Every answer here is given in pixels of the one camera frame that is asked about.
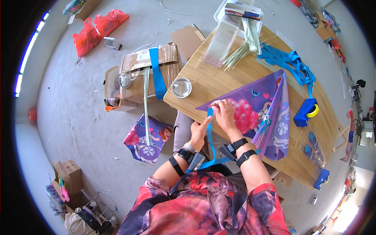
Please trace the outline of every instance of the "white plastic tray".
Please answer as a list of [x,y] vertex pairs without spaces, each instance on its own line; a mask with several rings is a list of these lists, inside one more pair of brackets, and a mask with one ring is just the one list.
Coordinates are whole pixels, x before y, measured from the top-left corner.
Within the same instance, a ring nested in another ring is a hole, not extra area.
[[[217,9],[217,11],[215,12],[214,14],[214,19],[216,22],[220,22],[222,20],[222,18],[225,16],[224,14],[224,6],[226,5],[226,3],[236,3],[236,4],[241,4],[243,5],[242,2],[238,1],[238,0],[224,0],[222,2],[222,4],[219,6],[219,8]],[[260,21],[256,21],[256,26],[257,26],[257,32],[258,32],[258,35],[260,35],[260,32],[261,32],[261,27],[262,27],[262,18],[264,17],[264,13],[261,11],[261,15],[260,15]],[[238,30],[238,33],[237,33],[237,36],[241,37],[241,38],[244,38],[244,29],[243,28],[243,24],[240,25],[239,27],[239,30]]]

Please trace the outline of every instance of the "concrete floor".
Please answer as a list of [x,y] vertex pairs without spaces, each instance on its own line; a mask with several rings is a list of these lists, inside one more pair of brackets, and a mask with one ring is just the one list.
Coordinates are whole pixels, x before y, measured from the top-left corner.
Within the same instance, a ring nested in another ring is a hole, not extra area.
[[[74,22],[67,27],[50,57],[37,105],[37,125],[45,153],[50,162],[73,159],[82,168],[84,191],[90,196],[96,191],[108,193],[117,203],[120,221],[131,209],[139,193],[138,188],[171,156],[173,139],[164,146],[155,166],[134,160],[123,139],[131,123],[135,123],[143,113],[143,106],[127,113],[106,113],[103,104],[105,71],[120,65],[123,55],[144,44],[154,41],[151,46],[157,46],[170,42],[170,33],[184,26],[194,23],[208,36],[217,25],[213,15],[221,2],[164,1],[168,9],[191,14],[187,16],[165,12],[157,0],[102,0],[90,15],[92,19],[96,14],[104,15],[112,9],[120,9],[130,15],[110,35],[122,43],[122,49],[114,51],[104,48],[101,41],[83,58],[81,66],[76,65],[77,54],[72,34],[78,33],[83,23]],[[255,6],[264,12],[264,25],[274,32],[282,32],[295,44],[300,57],[324,87],[339,122],[348,126],[346,112],[349,102],[347,94],[346,99],[343,98],[339,75],[342,67],[338,58],[332,56],[305,16],[290,1],[256,0]],[[175,22],[166,25],[166,19],[175,19]],[[162,121],[173,124],[176,110],[157,102],[149,105],[149,115],[157,115]],[[281,204],[285,216],[298,233],[319,224],[339,202],[349,169],[347,163],[339,160],[343,156],[344,148],[332,155],[326,167],[331,172],[331,178],[321,191],[313,191],[296,181],[289,188],[275,183],[277,192],[285,199]],[[318,196],[318,200],[311,205],[314,196]]]

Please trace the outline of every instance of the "blue bird print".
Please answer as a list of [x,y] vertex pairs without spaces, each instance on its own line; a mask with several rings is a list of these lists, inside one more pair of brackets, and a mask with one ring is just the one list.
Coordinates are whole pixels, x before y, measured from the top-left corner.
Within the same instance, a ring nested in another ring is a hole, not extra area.
[[255,98],[255,96],[258,96],[259,94],[260,94],[260,92],[254,92],[253,91],[253,88],[252,88],[252,90],[251,90],[251,92],[252,92],[252,99],[254,99]]
[[261,124],[260,124],[260,135],[262,135],[266,129],[268,128],[268,126],[271,125],[271,118],[270,118],[270,115],[267,114],[265,115],[264,119],[262,120]]

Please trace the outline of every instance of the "window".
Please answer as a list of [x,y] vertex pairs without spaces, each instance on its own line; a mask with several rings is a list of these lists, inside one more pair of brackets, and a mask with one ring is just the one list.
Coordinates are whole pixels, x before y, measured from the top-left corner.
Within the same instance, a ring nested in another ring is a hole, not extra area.
[[373,133],[371,131],[363,131],[362,137],[360,138],[359,145],[369,147],[371,144],[371,140],[373,137]]
[[22,59],[22,63],[21,63],[21,66],[20,66],[20,70],[18,71],[18,74],[17,74],[16,86],[14,88],[14,96],[17,97],[17,98],[20,94],[22,76],[23,76],[23,72],[25,70],[27,59],[29,58],[29,55],[30,55],[31,48],[33,47],[35,40],[36,40],[36,37],[38,36],[38,33],[42,30],[44,23],[47,20],[50,13],[51,13],[51,11],[45,13],[43,18],[39,21],[39,23],[37,24],[37,26],[35,28],[35,32],[34,32],[33,36],[31,37],[30,42],[29,42],[29,44],[26,48],[26,51],[25,51],[25,54],[24,54],[24,57]]

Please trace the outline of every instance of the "wooden table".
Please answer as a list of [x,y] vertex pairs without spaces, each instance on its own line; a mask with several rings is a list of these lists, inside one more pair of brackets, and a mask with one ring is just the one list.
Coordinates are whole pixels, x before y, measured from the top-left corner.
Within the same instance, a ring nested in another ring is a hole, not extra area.
[[[255,62],[254,53],[240,60],[234,69],[224,72],[225,67],[214,68],[211,65],[199,63],[201,56],[210,44],[215,30],[209,35],[205,42],[197,49],[194,55],[189,59],[185,67],[181,70],[179,77],[186,77],[192,83],[192,92],[186,98],[175,97],[171,89],[164,96],[164,101],[180,110],[187,116],[202,123],[206,118],[206,112],[196,110],[195,108],[213,100],[221,95],[233,91],[243,85],[251,83],[257,79],[265,77],[272,73],[268,68]],[[270,41],[277,42],[271,46],[289,53],[291,48],[287,46],[279,37],[277,37],[270,29],[263,26],[261,33]],[[232,45],[232,49],[240,45],[243,39],[236,37]],[[319,113],[309,121],[308,127],[297,127],[293,121],[293,117],[298,112],[303,101],[308,98],[306,86],[299,86],[290,72],[287,73],[287,82],[289,100],[290,100],[290,138],[288,146],[288,155],[278,161],[272,161],[264,157],[262,160],[274,168],[283,171],[298,182],[313,189],[319,171],[309,161],[309,159],[299,149],[301,143],[308,140],[307,133],[310,129],[314,132],[326,162],[331,157],[334,142],[338,132],[338,121],[334,114],[334,110],[330,105],[328,97],[322,89],[319,82],[315,83],[313,97],[316,98],[319,105]],[[218,126],[217,122],[213,122],[213,131],[222,137],[229,139],[224,131]]]

